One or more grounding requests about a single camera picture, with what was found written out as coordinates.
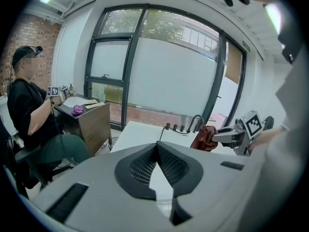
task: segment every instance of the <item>cable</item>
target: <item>cable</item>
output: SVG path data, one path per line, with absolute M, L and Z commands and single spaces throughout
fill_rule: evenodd
M 110 142 L 109 142 L 109 141 L 107 141 L 107 147 L 108 147 L 110 150 L 112 150 L 111 147 L 110 147 Z
M 165 126 L 165 127 L 163 127 L 163 130 L 162 130 L 162 133 L 161 133 L 161 136 L 160 136 L 159 141 L 161 141 L 161 138 L 162 138 L 162 135 L 163 135 L 164 129 L 166 129 L 166 126 Z M 177 132 L 177 133 L 182 134 L 182 135 L 189 134 L 189 132 L 180 132 L 180 131 L 176 131 L 176 130 L 172 130 L 172 131 L 173 131 L 173 132 Z
M 163 135 L 163 132 L 164 132 L 165 128 L 166 128 L 166 126 L 165 126 L 165 127 L 163 127 L 163 130 L 162 130 L 162 132 L 161 132 L 161 136 L 160 136 L 159 141 L 161 141 L 161 138 L 162 138 L 162 135 Z
M 49 99 L 49 100 L 50 100 L 50 105 L 51 105 L 51 108 L 52 108 L 52 114 L 53 114 L 53 117 L 54 117 L 54 120 L 55 120 L 55 124 L 56 124 L 56 128 L 57 128 L 57 132 L 58 132 L 58 134 L 60 136 L 60 141 L 61 141 L 61 144 L 62 144 L 62 149 L 63 149 L 63 152 L 65 152 L 65 149 L 64 149 L 65 147 L 64 147 L 64 144 L 63 144 L 63 140 L 62 140 L 62 133 L 59 130 L 58 123 L 57 123 L 57 120 L 56 120 L 56 116 L 55 116 L 55 113 L 54 113 L 53 102 L 52 102 L 52 99 Z M 70 163 L 65 165 L 65 166 L 63 166 L 63 167 L 59 167 L 59 166 L 55 166 L 55 167 L 66 168 L 66 167 L 70 166 L 71 163 L 72 163 L 71 160 L 69 160 L 69 161 L 70 161 Z
M 189 134 L 189 132 L 180 132 L 180 131 L 176 131 L 176 130 L 172 130 L 172 131 L 177 132 L 177 133 L 182 134 L 182 135 Z

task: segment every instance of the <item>black mesh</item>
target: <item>black mesh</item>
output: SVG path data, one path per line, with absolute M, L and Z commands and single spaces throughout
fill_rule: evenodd
M 153 148 L 131 163 L 130 174 L 142 184 L 149 186 L 151 174 L 155 166 L 156 151 L 155 148 Z
M 173 187 L 174 184 L 187 174 L 189 166 L 185 161 L 173 155 L 160 145 L 157 145 L 157 149 L 159 153 L 158 164 L 165 178 Z

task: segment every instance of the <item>window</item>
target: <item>window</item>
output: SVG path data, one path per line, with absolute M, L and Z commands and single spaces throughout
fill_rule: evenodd
M 222 71 L 217 67 L 222 68 L 224 60 L 218 55 L 219 50 L 225 51 L 225 45 L 219 49 L 218 30 L 197 16 L 191 19 L 187 13 L 169 10 L 149 4 L 106 8 L 95 27 L 84 95 L 110 103 L 116 128 L 137 121 L 157 126 L 169 122 L 185 125 L 186 130 L 193 116 L 208 117 L 212 110 L 208 124 L 220 127 L 229 115 L 230 104 L 232 108 L 236 105 L 233 102 L 241 89 L 234 86 L 243 83 L 240 72 L 245 53 L 241 47 L 237 46 L 239 57 L 232 54 L 230 44 L 226 45 L 227 64 L 219 99 L 219 85 L 214 81 L 221 79 L 218 74 Z M 220 39 L 225 37 L 228 35 L 222 31 Z
M 183 15 L 150 9 L 141 36 L 181 45 L 215 60 L 219 33 Z
M 96 43 L 91 76 L 122 80 L 129 41 L 104 41 Z
M 114 10 L 108 12 L 99 34 L 131 33 L 135 31 L 142 9 Z
M 100 102 L 110 103 L 110 114 L 113 122 L 121 122 L 122 93 L 122 87 L 100 83 L 92 84 L 92 98 L 99 99 Z
M 234 104 L 242 66 L 242 52 L 232 43 L 226 43 L 226 65 L 218 98 L 211 113 L 212 121 L 207 125 L 220 128 L 229 116 Z

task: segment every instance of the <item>office chair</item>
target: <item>office chair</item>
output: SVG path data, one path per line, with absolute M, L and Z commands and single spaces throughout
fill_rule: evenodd
M 25 188 L 32 189 L 38 182 L 43 188 L 48 182 L 53 181 L 53 176 L 72 168 L 66 166 L 55 170 L 62 162 L 61 160 L 49 164 L 36 164 L 33 159 L 41 147 L 21 147 L 17 143 L 20 140 L 19 137 L 17 135 L 11 137 L 2 121 L 0 122 L 0 135 L 4 165 L 15 177 L 18 192 L 26 197 L 28 196 Z

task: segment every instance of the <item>brick wall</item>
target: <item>brick wall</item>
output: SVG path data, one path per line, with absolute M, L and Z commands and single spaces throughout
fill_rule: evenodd
M 0 58 L 0 92 L 7 88 L 10 78 L 12 57 L 15 50 L 22 45 L 41 45 L 44 51 L 40 54 L 39 67 L 32 81 L 46 89 L 51 84 L 54 47 L 61 25 L 50 25 L 49 21 L 31 14 L 21 14 L 8 37 Z

